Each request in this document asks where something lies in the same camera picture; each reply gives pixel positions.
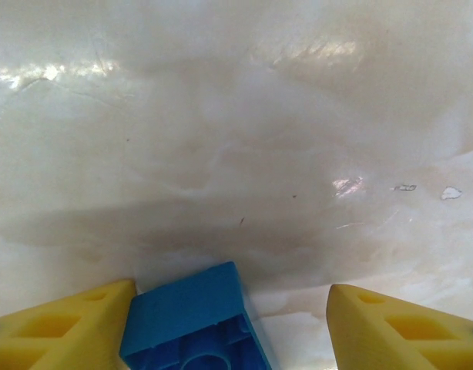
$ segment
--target small debris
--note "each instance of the small debris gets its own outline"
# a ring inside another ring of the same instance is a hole
[[[399,191],[415,191],[416,190],[416,185],[400,185],[398,187],[395,187],[394,190],[399,190]]]
[[[440,199],[458,199],[462,195],[462,191],[456,189],[455,187],[446,187],[444,193],[440,196]]]

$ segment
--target blue toy brick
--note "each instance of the blue toy brick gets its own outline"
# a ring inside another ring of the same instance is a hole
[[[133,298],[120,347],[132,370],[271,369],[227,262]]]

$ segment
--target plastic sheet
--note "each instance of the plastic sheet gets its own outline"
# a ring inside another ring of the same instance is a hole
[[[0,0],[0,315],[226,260],[284,369],[334,282],[473,319],[473,2]]]

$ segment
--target circular hole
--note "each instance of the circular hole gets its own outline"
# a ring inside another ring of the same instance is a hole
[[[211,355],[196,357],[183,366],[183,370],[229,370],[230,368],[221,357]]]

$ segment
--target toy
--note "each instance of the toy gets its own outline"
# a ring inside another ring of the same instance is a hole
[[[333,285],[327,324],[339,370],[473,370],[473,321]]]
[[[118,281],[0,318],[0,370],[117,370],[136,289]]]
[[[233,262],[132,301],[120,356],[132,370],[267,370]]]

